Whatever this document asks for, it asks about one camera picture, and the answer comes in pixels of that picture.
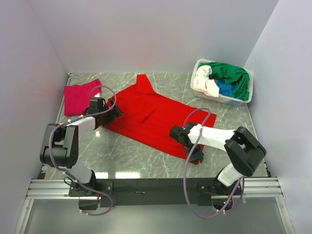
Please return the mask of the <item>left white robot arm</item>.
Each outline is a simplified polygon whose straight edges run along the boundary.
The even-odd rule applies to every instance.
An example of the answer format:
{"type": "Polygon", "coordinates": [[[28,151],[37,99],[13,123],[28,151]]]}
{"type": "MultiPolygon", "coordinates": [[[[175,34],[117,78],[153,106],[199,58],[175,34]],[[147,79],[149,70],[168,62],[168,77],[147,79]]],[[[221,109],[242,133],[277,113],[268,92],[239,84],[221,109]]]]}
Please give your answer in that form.
{"type": "Polygon", "coordinates": [[[94,195],[98,189],[95,173],[78,160],[79,137],[104,127],[123,115],[114,103],[101,97],[90,99],[89,107],[77,121],[48,124],[39,154],[41,163],[64,172],[75,183],[80,182],[80,190],[87,196],[94,195]]]}

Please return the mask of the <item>red t-shirt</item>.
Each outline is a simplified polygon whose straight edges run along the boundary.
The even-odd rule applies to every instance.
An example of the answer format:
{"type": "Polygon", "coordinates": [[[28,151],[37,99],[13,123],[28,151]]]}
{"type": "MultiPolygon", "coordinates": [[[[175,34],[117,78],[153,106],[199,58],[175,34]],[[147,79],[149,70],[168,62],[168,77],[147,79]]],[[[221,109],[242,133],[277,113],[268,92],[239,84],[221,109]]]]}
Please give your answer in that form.
{"type": "Polygon", "coordinates": [[[213,127],[216,120],[215,114],[205,120],[205,111],[193,114],[194,107],[156,93],[145,74],[137,75],[136,83],[118,92],[115,98],[123,114],[106,129],[182,159],[187,157],[185,148],[170,138],[171,128],[183,126],[186,119],[213,127]]]}

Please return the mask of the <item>blue t-shirt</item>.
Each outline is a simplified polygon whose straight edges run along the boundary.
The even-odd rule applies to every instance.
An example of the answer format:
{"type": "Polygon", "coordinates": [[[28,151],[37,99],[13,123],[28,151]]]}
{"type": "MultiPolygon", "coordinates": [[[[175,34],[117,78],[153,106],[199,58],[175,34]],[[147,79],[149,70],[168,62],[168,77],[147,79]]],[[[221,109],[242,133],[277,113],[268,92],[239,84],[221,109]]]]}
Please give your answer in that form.
{"type": "Polygon", "coordinates": [[[238,89],[237,84],[226,84],[224,80],[217,81],[216,85],[219,88],[219,93],[226,97],[241,99],[241,95],[235,97],[234,93],[238,89]]]}

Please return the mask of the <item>folded magenta t-shirt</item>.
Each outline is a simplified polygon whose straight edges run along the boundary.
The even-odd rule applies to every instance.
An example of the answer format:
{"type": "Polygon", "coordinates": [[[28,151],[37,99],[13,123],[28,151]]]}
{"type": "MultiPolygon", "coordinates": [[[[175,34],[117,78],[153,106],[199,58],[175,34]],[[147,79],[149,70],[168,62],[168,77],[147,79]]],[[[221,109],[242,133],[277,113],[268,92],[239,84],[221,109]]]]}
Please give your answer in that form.
{"type": "Polygon", "coordinates": [[[77,116],[89,107],[90,97],[101,93],[101,82],[99,79],[83,85],[65,86],[64,94],[64,115],[77,116]]]}

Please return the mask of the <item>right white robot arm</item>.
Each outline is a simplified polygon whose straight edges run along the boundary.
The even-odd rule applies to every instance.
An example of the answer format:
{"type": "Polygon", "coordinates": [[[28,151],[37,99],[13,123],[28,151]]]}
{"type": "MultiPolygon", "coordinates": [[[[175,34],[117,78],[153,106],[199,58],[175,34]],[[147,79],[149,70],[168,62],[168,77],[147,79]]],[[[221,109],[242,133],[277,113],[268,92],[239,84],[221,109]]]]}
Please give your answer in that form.
{"type": "Polygon", "coordinates": [[[252,176],[267,153],[245,127],[222,130],[191,122],[184,127],[172,127],[169,137],[184,146],[186,153],[190,155],[190,163],[203,161],[202,145],[228,154],[231,163],[217,174],[212,184],[202,186],[202,191],[212,195],[224,195],[239,178],[252,176]]]}

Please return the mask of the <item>green t-shirt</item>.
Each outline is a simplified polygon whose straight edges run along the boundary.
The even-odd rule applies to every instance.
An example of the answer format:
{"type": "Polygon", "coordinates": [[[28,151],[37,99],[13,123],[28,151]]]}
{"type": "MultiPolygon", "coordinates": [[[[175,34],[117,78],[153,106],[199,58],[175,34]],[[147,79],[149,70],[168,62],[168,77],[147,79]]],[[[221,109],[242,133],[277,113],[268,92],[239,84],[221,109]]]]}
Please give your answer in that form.
{"type": "Polygon", "coordinates": [[[250,75],[245,69],[222,62],[201,62],[199,67],[203,65],[209,65],[212,68],[212,75],[209,76],[209,79],[214,79],[216,82],[224,80],[226,84],[237,84],[238,89],[234,93],[235,97],[241,95],[240,100],[242,101],[249,99],[250,75]]]}

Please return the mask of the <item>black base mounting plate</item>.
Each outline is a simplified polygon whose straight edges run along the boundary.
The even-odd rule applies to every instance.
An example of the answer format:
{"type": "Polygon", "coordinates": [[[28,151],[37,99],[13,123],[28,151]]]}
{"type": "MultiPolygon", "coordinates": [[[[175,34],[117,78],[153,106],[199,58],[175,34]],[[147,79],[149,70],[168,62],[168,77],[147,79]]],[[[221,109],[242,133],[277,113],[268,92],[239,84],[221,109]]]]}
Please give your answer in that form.
{"type": "Polygon", "coordinates": [[[80,197],[80,208],[95,210],[100,207],[135,205],[181,205],[190,202],[198,206],[221,207],[230,194],[240,195],[241,185],[235,182],[227,187],[215,178],[188,178],[183,185],[181,178],[159,179],[97,179],[98,195],[75,182],[71,182],[69,197],[80,197]]]}

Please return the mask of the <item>white t-shirt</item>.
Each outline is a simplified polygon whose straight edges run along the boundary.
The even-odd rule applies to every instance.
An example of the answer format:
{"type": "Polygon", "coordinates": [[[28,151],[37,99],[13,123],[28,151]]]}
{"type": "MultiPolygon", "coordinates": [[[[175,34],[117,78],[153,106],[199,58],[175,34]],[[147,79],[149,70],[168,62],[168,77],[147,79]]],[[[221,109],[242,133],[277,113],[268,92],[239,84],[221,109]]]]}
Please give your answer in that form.
{"type": "Polygon", "coordinates": [[[214,79],[209,79],[212,75],[212,68],[209,65],[200,66],[196,73],[193,81],[193,86],[196,89],[202,91],[205,95],[218,98],[219,87],[217,86],[214,79]]]}

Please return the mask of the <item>white plastic laundry basket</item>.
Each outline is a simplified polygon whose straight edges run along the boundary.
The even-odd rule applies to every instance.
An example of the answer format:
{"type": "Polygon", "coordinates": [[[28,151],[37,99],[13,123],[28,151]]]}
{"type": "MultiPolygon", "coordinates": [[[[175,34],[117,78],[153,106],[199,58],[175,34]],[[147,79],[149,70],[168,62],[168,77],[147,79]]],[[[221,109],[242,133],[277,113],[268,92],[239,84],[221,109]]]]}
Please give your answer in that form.
{"type": "Polygon", "coordinates": [[[253,75],[252,75],[251,71],[248,70],[248,69],[245,69],[248,72],[248,74],[250,75],[250,82],[249,82],[250,97],[249,97],[249,99],[247,101],[242,101],[242,100],[239,100],[239,99],[236,99],[236,98],[232,98],[232,97],[226,97],[226,96],[223,96],[223,95],[220,95],[220,94],[219,94],[219,97],[210,97],[210,96],[205,95],[199,89],[194,88],[193,81],[194,81],[194,78],[195,78],[195,73],[196,73],[196,71],[197,71],[197,69],[199,67],[199,64],[201,62],[214,62],[214,61],[210,61],[210,60],[206,60],[206,59],[199,59],[196,62],[194,70],[193,70],[193,73],[192,73],[191,84],[190,84],[190,87],[193,90],[194,95],[196,97],[205,98],[205,99],[208,99],[208,100],[213,100],[213,101],[216,101],[216,102],[220,102],[220,103],[224,103],[224,104],[228,104],[228,105],[232,105],[232,106],[240,106],[241,104],[249,103],[252,100],[254,78],[253,78],[253,75]]]}

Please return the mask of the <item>aluminium frame rail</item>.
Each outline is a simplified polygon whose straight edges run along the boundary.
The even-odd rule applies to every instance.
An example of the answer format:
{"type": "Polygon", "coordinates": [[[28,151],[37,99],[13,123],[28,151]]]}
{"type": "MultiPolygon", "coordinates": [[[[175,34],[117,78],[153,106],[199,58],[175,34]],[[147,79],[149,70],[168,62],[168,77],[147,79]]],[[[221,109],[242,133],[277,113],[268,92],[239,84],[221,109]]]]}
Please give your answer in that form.
{"type": "MultiPolygon", "coordinates": [[[[26,199],[87,199],[95,200],[96,196],[69,196],[70,186],[60,179],[33,179],[30,182],[26,199]]],[[[246,178],[245,197],[282,197],[283,193],[276,177],[246,178]]]]}

